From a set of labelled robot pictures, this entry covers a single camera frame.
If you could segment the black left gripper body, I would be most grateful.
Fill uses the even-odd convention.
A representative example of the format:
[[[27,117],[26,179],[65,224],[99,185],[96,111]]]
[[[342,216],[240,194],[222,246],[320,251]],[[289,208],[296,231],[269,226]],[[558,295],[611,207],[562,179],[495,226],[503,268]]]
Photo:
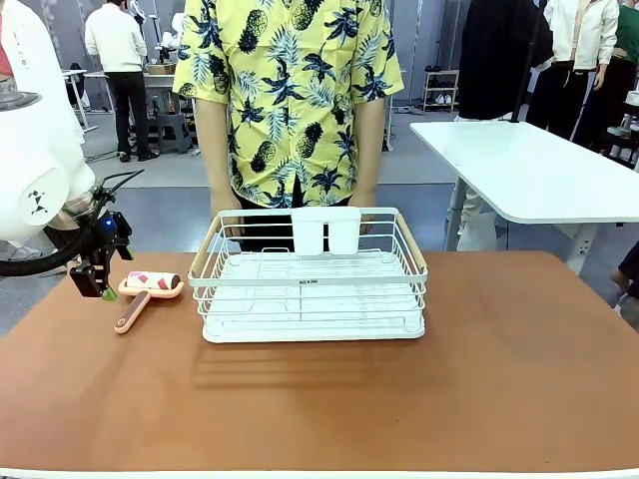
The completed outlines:
[[[121,241],[131,244],[132,229],[120,212],[104,212],[92,226],[88,244],[82,250],[82,259],[90,264],[110,267]]]

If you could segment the person's right hand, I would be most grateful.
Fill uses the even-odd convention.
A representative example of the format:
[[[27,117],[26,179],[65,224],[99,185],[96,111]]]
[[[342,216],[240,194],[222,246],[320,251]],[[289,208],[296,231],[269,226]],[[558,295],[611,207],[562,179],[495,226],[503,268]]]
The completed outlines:
[[[214,220],[221,217],[225,235],[228,238],[240,238],[244,233],[244,218],[241,214],[242,205],[234,196],[212,197],[211,217]]]

